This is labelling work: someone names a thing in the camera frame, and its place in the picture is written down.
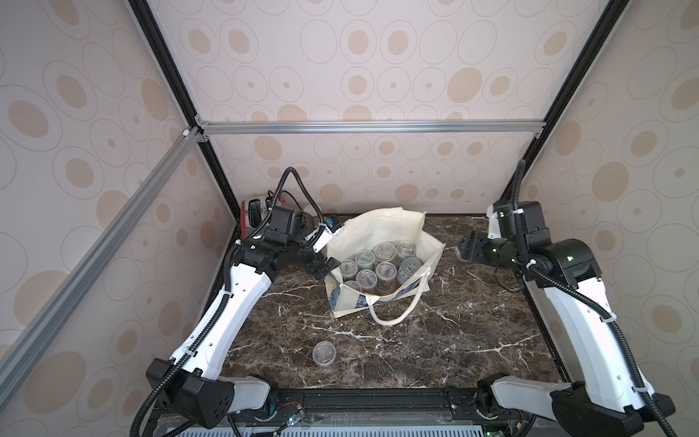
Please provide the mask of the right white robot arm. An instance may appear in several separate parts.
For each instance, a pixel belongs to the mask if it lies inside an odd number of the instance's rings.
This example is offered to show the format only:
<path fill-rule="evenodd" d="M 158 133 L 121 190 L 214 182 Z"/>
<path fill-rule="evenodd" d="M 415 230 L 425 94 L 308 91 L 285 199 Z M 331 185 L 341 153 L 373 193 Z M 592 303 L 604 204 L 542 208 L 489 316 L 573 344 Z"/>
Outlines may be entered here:
<path fill-rule="evenodd" d="M 601 270 L 580 240 L 539 246 L 491 239 L 473 231 L 457 249 L 460 260 L 510 269 L 544 292 L 560 317 L 582 380 L 545 383 L 504 374 L 479 382 L 489 413 L 512 409 L 558 424 L 571 436 L 633 436 L 656 422 L 674 436 L 672 399 L 646 380 L 612 312 Z"/>

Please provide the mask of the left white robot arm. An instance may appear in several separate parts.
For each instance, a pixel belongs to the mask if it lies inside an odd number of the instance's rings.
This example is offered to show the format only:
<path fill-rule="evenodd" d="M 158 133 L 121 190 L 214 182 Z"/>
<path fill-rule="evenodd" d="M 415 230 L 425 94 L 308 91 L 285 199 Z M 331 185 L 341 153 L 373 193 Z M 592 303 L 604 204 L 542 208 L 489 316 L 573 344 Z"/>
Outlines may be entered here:
<path fill-rule="evenodd" d="M 211 429 L 233 412 L 233 403 L 243 396 L 236 393 L 233 382 L 220 380 L 230 346 L 273 280 L 295 264 L 322 280 L 340 266 L 340 261 L 294 241 L 280 245 L 247 238 L 229 250 L 224 258 L 224 283 L 213 304 L 169 359 L 156 359 L 147 369 L 152 392 L 134 417 L 131 436 L 141 435 L 141 427 L 158 401 L 186 419 L 173 434 L 194 425 Z"/>

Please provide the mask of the cream canvas tote bag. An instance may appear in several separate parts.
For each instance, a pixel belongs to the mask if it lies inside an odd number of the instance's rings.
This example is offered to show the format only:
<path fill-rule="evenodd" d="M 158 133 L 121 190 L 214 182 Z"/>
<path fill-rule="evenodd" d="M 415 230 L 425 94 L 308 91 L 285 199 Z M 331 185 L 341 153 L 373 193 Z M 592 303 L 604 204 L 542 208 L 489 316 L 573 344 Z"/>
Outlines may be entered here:
<path fill-rule="evenodd" d="M 340 262 L 326 278 L 336 318 L 369 311 L 384 327 L 402 323 L 429 291 L 446 245 L 426 232 L 425 215 L 375 209 L 348 220 L 327 254 Z"/>

